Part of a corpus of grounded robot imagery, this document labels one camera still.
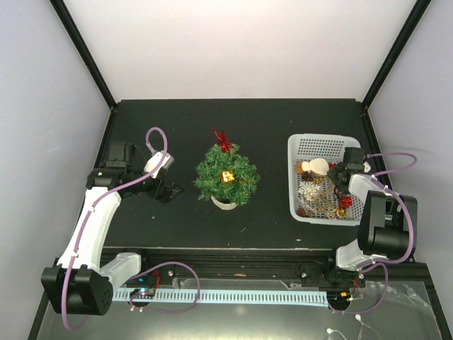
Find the small green christmas tree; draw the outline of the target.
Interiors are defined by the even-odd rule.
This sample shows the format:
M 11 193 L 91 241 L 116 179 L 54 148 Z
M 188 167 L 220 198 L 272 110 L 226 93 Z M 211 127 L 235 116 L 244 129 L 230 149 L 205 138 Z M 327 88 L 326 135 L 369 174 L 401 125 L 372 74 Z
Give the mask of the small green christmas tree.
M 228 152 L 223 152 L 217 144 L 212 146 L 195 170 L 194 185 L 200 191 L 199 200 L 214 198 L 219 203 L 244 206 L 260 181 L 257 166 L 239 153 L 237 144 Z

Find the gold gift box ornament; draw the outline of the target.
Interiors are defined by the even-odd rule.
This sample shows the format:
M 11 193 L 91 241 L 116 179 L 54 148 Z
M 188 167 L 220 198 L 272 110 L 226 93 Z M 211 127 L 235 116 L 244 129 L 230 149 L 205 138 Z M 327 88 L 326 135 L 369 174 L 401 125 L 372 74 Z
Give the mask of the gold gift box ornament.
M 234 173 L 232 171 L 223 171 L 222 172 L 222 182 L 231 183 L 235 181 Z

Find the red star ornament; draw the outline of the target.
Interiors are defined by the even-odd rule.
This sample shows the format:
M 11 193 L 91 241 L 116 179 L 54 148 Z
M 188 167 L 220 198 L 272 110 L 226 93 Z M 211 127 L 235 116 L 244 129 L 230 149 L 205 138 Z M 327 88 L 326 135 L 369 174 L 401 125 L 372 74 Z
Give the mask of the red star ornament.
M 224 130 L 218 131 L 212 128 L 214 135 L 217 138 L 217 145 L 220 147 L 223 153 L 231 154 L 231 149 L 235 149 L 235 146 L 229 141 Z

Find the burlap fabric ornament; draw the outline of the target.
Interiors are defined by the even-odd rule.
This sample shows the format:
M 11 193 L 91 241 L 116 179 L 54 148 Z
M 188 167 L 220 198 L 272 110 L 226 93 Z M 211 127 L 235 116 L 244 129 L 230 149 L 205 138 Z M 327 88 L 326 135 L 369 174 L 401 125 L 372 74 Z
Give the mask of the burlap fabric ornament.
M 330 182 L 328 187 L 326 188 L 327 195 L 335 195 L 336 194 L 336 185 L 333 182 Z

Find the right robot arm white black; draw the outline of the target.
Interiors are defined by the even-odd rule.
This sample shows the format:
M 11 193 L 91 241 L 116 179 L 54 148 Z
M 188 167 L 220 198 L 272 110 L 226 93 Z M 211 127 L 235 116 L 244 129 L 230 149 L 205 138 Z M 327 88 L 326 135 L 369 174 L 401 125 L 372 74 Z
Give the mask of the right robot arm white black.
M 415 252 L 418 201 L 402 195 L 379 181 L 383 175 L 404 171 L 414 166 L 417 156 L 407 152 L 387 152 L 387 156 L 410 157 L 406 166 L 368 174 L 368 159 L 384 153 L 365 154 L 362 148 L 347 147 L 343 160 L 328 171 L 333 193 L 338 199 L 354 196 L 363 204 L 357 238 L 335 250 L 321 275 L 329 285 L 339 285 L 348 272 L 366 273 L 375 266 L 399 264 Z

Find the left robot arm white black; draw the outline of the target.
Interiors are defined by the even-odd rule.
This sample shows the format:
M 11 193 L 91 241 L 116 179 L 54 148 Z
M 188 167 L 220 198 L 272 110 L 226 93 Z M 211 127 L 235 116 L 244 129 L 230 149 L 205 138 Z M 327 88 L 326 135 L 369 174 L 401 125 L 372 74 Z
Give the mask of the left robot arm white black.
M 182 192 L 179 185 L 166 180 L 173 162 L 169 153 L 153 151 L 146 159 L 134 144 L 110 143 L 104 159 L 88 175 L 84 206 L 67 248 L 41 275 L 56 313 L 104 315 L 114 292 L 128 279 L 143 283 L 151 277 L 151 264 L 137 253 L 123 252 L 104 266 L 101 253 L 126 194 L 148 193 L 167 203 Z

